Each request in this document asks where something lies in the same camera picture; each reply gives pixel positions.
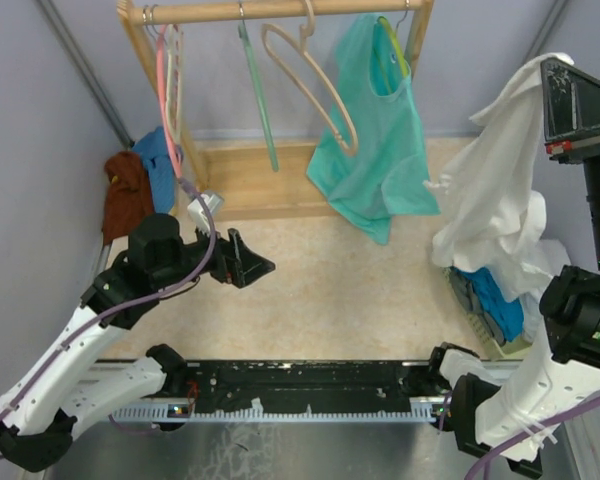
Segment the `white t-shirt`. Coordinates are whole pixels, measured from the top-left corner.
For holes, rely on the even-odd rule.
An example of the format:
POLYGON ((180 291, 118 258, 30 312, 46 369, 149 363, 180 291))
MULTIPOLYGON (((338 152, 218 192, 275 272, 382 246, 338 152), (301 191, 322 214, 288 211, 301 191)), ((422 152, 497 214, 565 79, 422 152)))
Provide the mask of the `white t-shirt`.
POLYGON ((565 53, 549 53, 520 67, 497 98, 471 116, 480 134, 425 184, 443 217, 432 262, 469 273, 487 268, 508 301, 545 289, 552 278, 539 245, 546 203, 532 188, 545 60, 574 63, 565 53))

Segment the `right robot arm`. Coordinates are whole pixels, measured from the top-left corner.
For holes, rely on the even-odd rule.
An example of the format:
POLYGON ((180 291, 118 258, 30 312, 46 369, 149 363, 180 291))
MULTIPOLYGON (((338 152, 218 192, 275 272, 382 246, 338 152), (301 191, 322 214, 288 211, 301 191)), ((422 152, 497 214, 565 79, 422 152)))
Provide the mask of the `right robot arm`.
POLYGON ((474 457, 469 478, 486 477, 498 457, 539 478, 539 451, 554 430, 600 406, 600 80, 557 58, 542 61, 540 75, 546 150, 583 167, 598 266, 565 266, 551 280, 539 303, 544 322, 505 383, 468 349, 433 350, 427 384, 447 395, 439 421, 474 457))

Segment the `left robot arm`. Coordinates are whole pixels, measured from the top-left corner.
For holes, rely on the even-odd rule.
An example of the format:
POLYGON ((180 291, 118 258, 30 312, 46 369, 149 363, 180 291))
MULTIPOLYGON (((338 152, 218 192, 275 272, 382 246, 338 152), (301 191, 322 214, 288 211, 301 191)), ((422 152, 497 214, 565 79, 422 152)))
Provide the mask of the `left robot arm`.
POLYGON ((181 394, 187 363, 166 344, 151 347, 125 370, 90 387, 77 386, 110 345, 175 290, 204 274, 244 288, 271 273, 272 261, 254 253, 236 229, 222 238, 180 235, 168 214, 144 218, 128 248, 101 272, 58 338, 10 390, 0 396, 0 460, 36 473, 62 458, 87 429, 140 398, 181 394))

